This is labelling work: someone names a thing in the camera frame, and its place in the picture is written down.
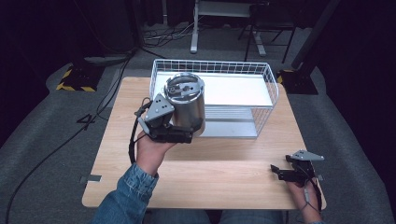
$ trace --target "metal canister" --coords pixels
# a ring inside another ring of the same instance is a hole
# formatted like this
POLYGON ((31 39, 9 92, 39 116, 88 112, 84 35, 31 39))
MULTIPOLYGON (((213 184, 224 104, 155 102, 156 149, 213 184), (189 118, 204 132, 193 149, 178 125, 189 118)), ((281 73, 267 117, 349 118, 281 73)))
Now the metal canister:
POLYGON ((163 88, 165 98, 175 107, 173 125, 193 129, 193 136, 205 129, 204 88, 203 80, 186 72, 168 78, 163 88))

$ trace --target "hand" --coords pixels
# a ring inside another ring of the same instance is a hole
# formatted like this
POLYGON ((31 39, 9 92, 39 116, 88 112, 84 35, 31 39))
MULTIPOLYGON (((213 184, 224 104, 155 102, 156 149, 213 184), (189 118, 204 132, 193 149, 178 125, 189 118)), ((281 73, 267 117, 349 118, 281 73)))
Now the hand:
POLYGON ((297 208, 303 214, 304 221, 306 223, 311 223, 315 221, 321 221, 322 218, 318 211, 318 199, 317 193, 315 192, 314 186, 310 181, 305 184, 305 187, 299 187, 297 183, 294 182, 286 182, 289 187, 289 190, 292 194, 294 203, 296 204, 297 208), (305 200, 305 192, 304 189, 307 190, 309 195, 309 204, 305 200))
MULTIPOLYGON (((141 132, 137 138, 143 135, 145 135, 145 133, 141 132)), ((136 164, 147 174, 155 176, 161 163, 163 163, 165 153, 175 144, 176 143, 156 143, 148 136, 140 138, 139 141, 137 141, 136 164)))

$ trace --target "black cable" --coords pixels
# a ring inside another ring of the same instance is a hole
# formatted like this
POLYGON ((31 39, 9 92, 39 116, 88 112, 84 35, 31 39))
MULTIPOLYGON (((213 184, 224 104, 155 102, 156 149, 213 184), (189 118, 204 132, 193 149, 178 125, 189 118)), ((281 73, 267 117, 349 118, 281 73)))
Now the black cable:
POLYGON ((142 48, 142 47, 139 47, 139 48, 142 49, 143 51, 145 51, 146 53, 155 55, 155 56, 160 57, 160 58, 162 58, 162 59, 166 59, 164 56, 162 56, 162 55, 160 55, 160 54, 157 54, 157 53, 154 53, 154 52, 152 52, 152 51, 150 51, 150 50, 148 50, 148 49, 144 49, 144 48, 142 48))
POLYGON ((125 67, 126 65, 129 63, 129 61, 131 61, 132 56, 130 58, 128 58, 128 60, 126 62, 124 62, 124 64, 121 66, 120 68, 120 74, 117 77, 116 81, 113 83, 113 85, 111 86, 110 90, 107 92, 107 94, 105 95, 105 97, 102 99, 102 101, 99 103, 99 105, 96 107, 96 116, 98 116, 101 119, 105 119, 102 116, 100 116, 100 113, 102 113, 103 110, 105 110, 105 108, 110 104, 111 100, 114 98, 114 96, 116 95, 117 89, 120 87, 120 82, 122 79, 122 75, 124 73, 125 67), (107 103, 102 107, 102 109, 99 111, 99 107, 100 105, 103 103, 103 101, 106 99, 106 97, 111 93, 111 91, 113 90, 114 86, 116 86, 116 89, 113 91, 110 99, 107 101, 107 103))
POLYGON ((149 108, 152 104, 152 101, 150 99, 147 104, 144 104, 145 100, 147 99, 149 98, 145 97, 142 101, 142 105, 140 106, 140 108, 136 112, 134 112, 134 114, 136 115, 136 120, 134 121, 134 127, 132 128, 131 138, 129 140, 129 146, 128 146, 128 155, 131 164, 134 164, 136 162, 136 158, 134 157, 134 144, 137 141, 139 141, 142 137, 146 136, 146 134, 144 134, 142 137, 139 137, 136 139, 136 141, 134 141, 134 136, 136 135, 137 123, 139 122, 138 119, 146 111, 146 109, 149 108))
MULTIPOLYGON (((126 65, 128 64, 128 62, 131 60, 132 56, 129 57, 127 59, 127 61, 122 65, 121 70, 120 70, 120 77, 122 77, 122 74, 125 70, 126 65)), ((38 167, 41 166, 41 164, 43 164, 48 158, 50 158, 53 154, 55 154, 57 151, 59 151, 62 147, 64 147, 67 143, 69 143, 71 140, 73 140, 79 133, 81 133, 83 130, 85 130, 91 123, 93 123, 95 121, 95 119, 98 117, 98 115, 100 115, 100 113, 102 113, 105 108, 107 107, 107 105, 110 103, 111 99, 114 97, 115 92, 117 91, 117 89, 114 90, 110 100, 107 101, 107 103, 105 104, 105 106, 99 110, 99 112, 96 110, 96 114, 93 119, 89 120, 82 128, 80 128, 77 132, 75 132, 71 137, 69 137, 66 141, 64 141, 60 146, 58 146, 57 148, 55 148, 48 156, 46 156, 43 160, 41 160, 21 181, 21 183, 15 188, 14 192, 11 195, 11 198, 8 201, 8 206, 7 206, 7 211, 6 211, 6 224, 8 224, 9 221, 9 213, 11 211, 11 207, 12 207, 12 203, 14 202, 14 198, 17 195, 18 191, 20 190, 20 188, 22 187, 22 185, 24 184, 24 182, 32 175, 32 173, 35 172, 35 170, 37 170, 38 167)))
POLYGON ((168 44, 169 42, 171 42, 172 40, 179 40, 179 39, 181 39, 181 38, 184 38, 186 35, 181 35, 181 33, 180 34, 177 34, 177 35, 175 35, 176 34, 176 32, 173 32, 173 33, 171 33, 171 34, 168 34, 168 35, 164 35, 164 36, 162 36, 162 37, 160 37, 158 40, 157 40, 157 44, 149 44, 149 43, 146 43, 145 42, 145 47, 147 47, 147 48, 158 48, 158 47, 163 47, 163 46, 165 46, 166 44, 168 44))
POLYGON ((89 64, 93 65, 93 66, 97 66, 97 67, 109 67, 109 66, 113 66, 113 65, 117 65, 120 63, 125 63, 125 61, 128 60, 128 58, 130 57, 129 54, 125 55, 123 58, 121 59, 115 59, 115 60, 104 60, 102 62, 93 62, 93 61, 89 61, 87 59, 86 60, 89 64))
POLYGON ((157 31, 153 31, 153 30, 148 30, 148 31, 144 31, 144 33, 143 33, 143 38, 151 38, 151 37, 153 37, 153 36, 157 36, 158 34, 157 34, 157 31))
POLYGON ((190 27, 190 26, 187 26, 186 28, 179 28, 180 31, 176 31, 176 28, 175 28, 175 27, 173 27, 173 28, 168 28, 168 29, 166 29, 166 30, 165 30, 162 34, 160 34, 160 35, 155 35, 155 36, 146 37, 146 38, 145 38, 144 46, 147 47, 147 48, 162 47, 162 46, 164 46, 165 44, 169 43, 169 41, 171 41, 171 40, 179 39, 179 38, 174 38, 174 35, 181 35, 185 30, 188 30, 189 27, 190 27), (158 37, 158 39, 157 39, 157 43, 156 43, 156 44, 146 43, 146 39, 149 39, 149 38, 154 39, 154 38, 157 38, 157 37, 158 37))
POLYGON ((65 142, 63 142, 59 147, 57 147, 55 150, 53 150, 47 157, 45 157, 41 162, 39 162, 35 168, 33 168, 28 175, 26 175, 22 182, 15 188, 14 192, 11 195, 11 198, 8 201, 8 206, 7 206, 7 211, 6 211, 6 224, 8 224, 8 220, 9 220, 9 212, 11 211, 11 206, 12 203, 14 201, 15 196, 17 195, 18 191, 20 190, 20 188, 22 187, 23 183, 30 177, 30 175, 32 175, 32 173, 41 165, 44 163, 44 161, 46 161, 50 156, 52 156, 53 154, 55 154, 55 152, 59 151, 59 149, 61 149, 62 147, 64 147, 67 143, 69 143, 73 138, 75 138, 79 133, 82 132, 82 130, 84 130, 88 125, 90 125, 94 120, 95 120, 96 116, 93 117, 93 119, 89 120, 82 128, 80 128, 76 133, 74 133, 71 137, 69 137, 65 142))
POLYGON ((299 168, 301 171, 303 171, 303 173, 306 175, 306 180, 305 180, 305 184, 304 187, 306 185, 306 183, 309 181, 311 182, 312 186, 314 187, 315 193, 317 194, 317 200, 318 200, 318 209, 314 208, 314 206, 312 206, 311 203, 307 202, 307 205, 311 206, 313 209, 317 210, 319 212, 319 214, 321 214, 321 206, 322 206, 322 200, 321 200, 321 192, 320 189, 318 187, 318 184, 314 183, 314 181, 312 180, 312 178, 309 176, 309 174, 299 165, 296 165, 297 168, 299 168))

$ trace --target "gray floor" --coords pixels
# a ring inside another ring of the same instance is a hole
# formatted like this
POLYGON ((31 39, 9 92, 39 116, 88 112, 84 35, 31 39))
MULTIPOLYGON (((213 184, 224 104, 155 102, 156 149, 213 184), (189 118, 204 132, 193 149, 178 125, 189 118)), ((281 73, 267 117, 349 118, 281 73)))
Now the gray floor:
MULTIPOLYGON (((246 37, 237 40, 239 32, 232 28, 202 31, 196 54, 190 54, 189 35, 149 50, 168 59, 239 62, 243 61, 247 43, 246 37)), ((297 31, 284 64, 280 63, 282 47, 267 48, 268 55, 262 58, 252 46, 248 61, 267 62, 274 73, 290 68, 309 32, 309 29, 297 31)), ((125 75, 148 77, 156 58, 139 50, 129 62, 125 75)), ((0 220, 5 220, 8 200, 23 178, 82 127, 76 123, 78 119, 96 113, 120 69, 120 65, 107 67, 97 92, 56 91, 69 65, 49 77, 49 96, 29 114, 0 150, 0 220)), ((394 223, 384 185, 327 97, 318 69, 312 73, 312 78, 319 95, 289 95, 289 99, 307 149, 326 158, 314 163, 317 173, 325 177, 321 182, 328 204, 323 211, 325 220, 328 223, 394 223)), ((110 112, 111 107, 108 107, 102 116, 108 118, 110 112)), ((97 119, 87 131, 78 134, 42 164, 16 195, 10 223, 87 223, 95 209, 81 204, 85 184, 80 183, 80 179, 91 172, 105 128, 106 120, 97 119)), ((297 212, 291 212, 290 223, 297 223, 297 216, 297 212)))

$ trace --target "denim jacket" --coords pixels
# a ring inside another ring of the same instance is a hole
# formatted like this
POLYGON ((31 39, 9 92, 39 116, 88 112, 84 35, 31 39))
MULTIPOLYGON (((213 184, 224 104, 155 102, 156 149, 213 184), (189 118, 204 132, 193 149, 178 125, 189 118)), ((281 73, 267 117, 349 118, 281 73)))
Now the denim jacket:
POLYGON ((158 175, 146 174, 134 163, 99 205, 91 223, 142 223, 158 175))

